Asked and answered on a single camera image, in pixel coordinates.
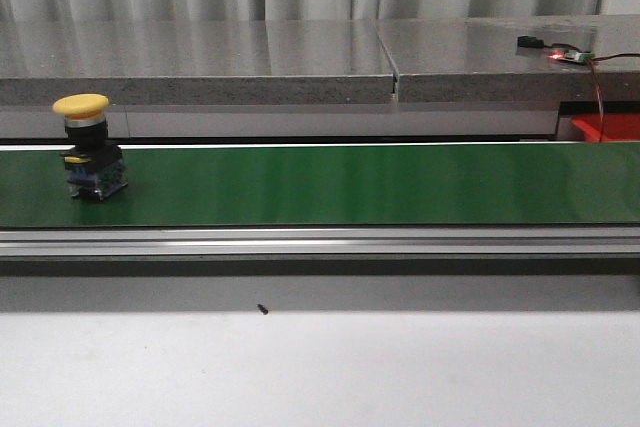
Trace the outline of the green conveyor belt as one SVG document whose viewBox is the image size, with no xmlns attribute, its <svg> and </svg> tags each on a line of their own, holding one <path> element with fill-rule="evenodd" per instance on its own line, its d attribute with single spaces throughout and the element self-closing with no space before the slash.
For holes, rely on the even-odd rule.
<svg viewBox="0 0 640 427">
<path fill-rule="evenodd" d="M 1 155 L 5 228 L 635 223 L 635 142 L 128 149 L 73 199 L 57 150 Z"/>
</svg>

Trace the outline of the small black screw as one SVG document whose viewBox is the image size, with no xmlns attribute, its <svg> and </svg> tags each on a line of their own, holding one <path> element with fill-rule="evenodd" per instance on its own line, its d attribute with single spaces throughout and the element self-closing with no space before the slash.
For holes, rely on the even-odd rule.
<svg viewBox="0 0 640 427">
<path fill-rule="evenodd" d="M 262 315 L 268 315 L 268 314 L 269 314 L 269 310 L 268 310 L 264 305 L 262 305 L 262 304 L 257 304 L 257 305 L 256 305 L 256 307 L 257 307 L 257 309 L 259 310 L 259 312 L 260 312 Z"/>
</svg>

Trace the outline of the small green circuit board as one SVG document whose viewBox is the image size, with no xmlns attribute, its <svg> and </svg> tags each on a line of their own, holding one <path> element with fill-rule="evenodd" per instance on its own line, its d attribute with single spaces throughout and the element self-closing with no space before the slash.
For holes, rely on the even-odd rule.
<svg viewBox="0 0 640 427">
<path fill-rule="evenodd" d="M 577 65 L 586 65 L 593 57 L 592 52 L 565 48 L 553 49 L 549 54 L 551 60 Z"/>
</svg>

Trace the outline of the grey stone countertop slab left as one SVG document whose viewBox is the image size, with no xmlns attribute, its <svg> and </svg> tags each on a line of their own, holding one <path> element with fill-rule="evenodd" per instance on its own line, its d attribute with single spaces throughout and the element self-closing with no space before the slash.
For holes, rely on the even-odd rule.
<svg viewBox="0 0 640 427">
<path fill-rule="evenodd" d="M 395 76 L 368 21 L 5 22 L 1 101 L 377 104 Z"/>
</svg>

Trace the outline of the aluminium conveyor side rail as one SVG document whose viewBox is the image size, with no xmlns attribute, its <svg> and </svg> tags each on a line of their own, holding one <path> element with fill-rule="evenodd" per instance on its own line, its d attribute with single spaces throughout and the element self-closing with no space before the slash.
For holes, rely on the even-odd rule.
<svg viewBox="0 0 640 427">
<path fill-rule="evenodd" d="M 1 233 L 3 258 L 183 256 L 626 256 L 624 225 L 29 229 Z"/>
</svg>

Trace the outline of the grey stone countertop slab right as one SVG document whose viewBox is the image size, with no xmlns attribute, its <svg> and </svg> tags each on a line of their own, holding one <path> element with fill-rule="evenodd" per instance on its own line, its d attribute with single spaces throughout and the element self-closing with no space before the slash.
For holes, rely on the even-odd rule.
<svg viewBox="0 0 640 427">
<path fill-rule="evenodd" d="M 379 38 L 404 103 L 593 101 L 639 98 L 636 15 L 381 20 Z M 520 48 L 530 35 L 603 57 L 596 71 Z"/>
</svg>

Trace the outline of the black usb plug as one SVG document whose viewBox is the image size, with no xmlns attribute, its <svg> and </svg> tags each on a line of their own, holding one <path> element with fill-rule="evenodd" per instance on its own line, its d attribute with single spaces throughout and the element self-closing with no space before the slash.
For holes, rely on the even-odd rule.
<svg viewBox="0 0 640 427">
<path fill-rule="evenodd" d="M 545 42 L 538 37 L 527 35 L 517 37 L 518 49 L 544 49 L 545 47 Z"/>
</svg>

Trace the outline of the red plastic bin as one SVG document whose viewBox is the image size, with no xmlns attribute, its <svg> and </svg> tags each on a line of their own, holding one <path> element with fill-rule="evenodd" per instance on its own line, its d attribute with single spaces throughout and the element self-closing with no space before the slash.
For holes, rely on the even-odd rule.
<svg viewBox="0 0 640 427">
<path fill-rule="evenodd" d="M 598 114 L 581 114 L 571 123 L 582 133 L 585 142 L 638 141 L 640 118 L 638 113 L 613 113 L 600 118 Z"/>
</svg>

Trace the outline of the grey stone countertop slab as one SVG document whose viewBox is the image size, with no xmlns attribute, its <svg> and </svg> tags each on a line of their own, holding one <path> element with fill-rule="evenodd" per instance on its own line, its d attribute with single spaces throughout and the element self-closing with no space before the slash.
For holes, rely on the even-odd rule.
<svg viewBox="0 0 640 427">
<path fill-rule="evenodd" d="M 404 103 L 593 101 L 639 98 L 636 15 L 381 20 L 379 38 Z M 596 71 L 520 48 L 530 35 L 603 57 Z"/>
<path fill-rule="evenodd" d="M 5 22 L 1 101 L 377 104 L 395 76 L 368 21 Z"/>
</svg>

